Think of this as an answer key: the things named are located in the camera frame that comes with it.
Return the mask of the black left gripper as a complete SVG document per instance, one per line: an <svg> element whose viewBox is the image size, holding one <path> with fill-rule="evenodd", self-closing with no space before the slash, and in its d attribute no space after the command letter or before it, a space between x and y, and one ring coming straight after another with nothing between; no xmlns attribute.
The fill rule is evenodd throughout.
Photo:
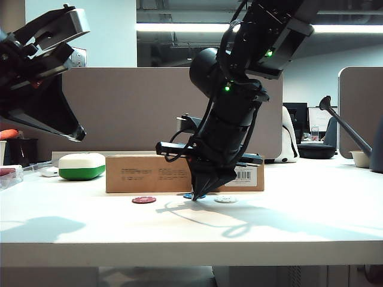
<svg viewBox="0 0 383 287"><path fill-rule="evenodd" d="M53 37L46 28L1 31L1 100L9 100L24 87L32 88L19 107L1 106L1 117L81 142L86 132L67 102L59 75L71 68L74 49L56 42L55 48L36 55L39 44Z"/></svg>

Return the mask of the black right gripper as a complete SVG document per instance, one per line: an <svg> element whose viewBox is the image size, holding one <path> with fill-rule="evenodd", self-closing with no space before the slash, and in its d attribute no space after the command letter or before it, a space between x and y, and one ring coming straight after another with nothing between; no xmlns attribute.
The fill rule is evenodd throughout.
<svg viewBox="0 0 383 287"><path fill-rule="evenodd" d="M187 158L190 163L192 200L234 180L236 166L260 166L262 156L246 152L255 118L247 125L231 125L219 118L179 118L178 130L167 142L156 143L156 153L169 162Z"/></svg>

